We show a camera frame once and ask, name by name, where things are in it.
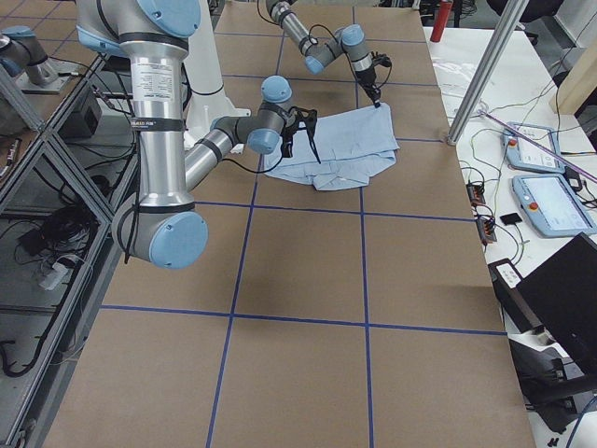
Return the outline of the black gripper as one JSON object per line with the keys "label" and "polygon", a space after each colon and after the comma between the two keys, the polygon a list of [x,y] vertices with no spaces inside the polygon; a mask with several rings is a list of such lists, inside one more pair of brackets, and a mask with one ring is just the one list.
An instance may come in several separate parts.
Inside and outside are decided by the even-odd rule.
{"label": "black gripper", "polygon": [[355,72],[355,78],[359,86],[365,91],[368,99],[375,108],[381,106],[381,89],[376,85],[376,72],[374,68],[367,68]]}
{"label": "black gripper", "polygon": [[294,135],[298,131],[298,127],[295,125],[286,126],[281,131],[281,154],[283,158],[292,158],[293,157],[293,143],[294,143]]}

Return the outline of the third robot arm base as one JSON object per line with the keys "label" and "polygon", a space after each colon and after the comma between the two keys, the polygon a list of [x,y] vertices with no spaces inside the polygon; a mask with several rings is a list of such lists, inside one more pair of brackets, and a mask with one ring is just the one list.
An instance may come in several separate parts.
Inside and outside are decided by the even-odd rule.
{"label": "third robot arm base", "polygon": [[24,25],[1,31],[1,66],[25,93],[60,93],[79,74],[77,63],[51,60],[36,34]]}

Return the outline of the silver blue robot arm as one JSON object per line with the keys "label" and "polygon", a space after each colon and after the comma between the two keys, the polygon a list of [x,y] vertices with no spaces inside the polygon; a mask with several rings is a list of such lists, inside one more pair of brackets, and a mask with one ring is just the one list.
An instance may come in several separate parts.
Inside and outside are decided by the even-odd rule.
{"label": "silver blue robot arm", "polygon": [[131,63],[131,127],[138,142],[138,185],[112,222],[126,256],[182,269],[201,255],[208,226],[191,191],[236,146],[268,154],[293,134],[298,110],[284,77],[262,84],[254,116],[220,116],[185,148],[182,80],[218,73],[209,10],[203,1],[79,1],[82,45]]}
{"label": "silver blue robot arm", "polygon": [[313,75],[318,75],[338,58],[345,57],[356,83],[372,105],[380,107],[382,89],[377,83],[376,66],[391,66],[391,62],[383,60],[386,55],[369,49],[365,33],[357,23],[343,26],[335,32],[324,27],[330,38],[320,41],[312,30],[319,27],[319,24],[307,28],[293,10],[293,4],[294,1],[267,1],[266,10],[271,21],[296,44],[307,69]]}

